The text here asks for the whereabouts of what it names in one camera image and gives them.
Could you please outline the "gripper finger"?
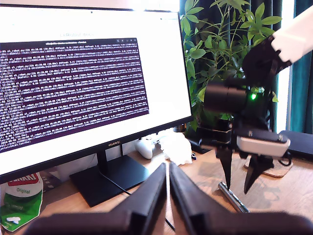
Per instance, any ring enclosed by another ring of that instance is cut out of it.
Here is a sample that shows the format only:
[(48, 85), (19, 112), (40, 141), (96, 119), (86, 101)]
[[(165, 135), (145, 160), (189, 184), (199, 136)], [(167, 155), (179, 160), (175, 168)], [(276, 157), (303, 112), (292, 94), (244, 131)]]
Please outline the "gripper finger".
[(111, 210), (116, 224), (111, 235), (151, 235), (166, 199), (166, 165), (160, 166), (141, 186)]
[(173, 162), (169, 164), (171, 196), (190, 235), (230, 235), (230, 212), (203, 192)]
[(232, 154), (233, 150), (228, 147), (218, 147), (216, 151), (216, 157), (220, 160), (224, 170), (227, 189), (230, 189), (231, 185)]
[(255, 180), (266, 170), (274, 168), (273, 159), (264, 156), (252, 155), (247, 169), (244, 184), (244, 194), (247, 194)]

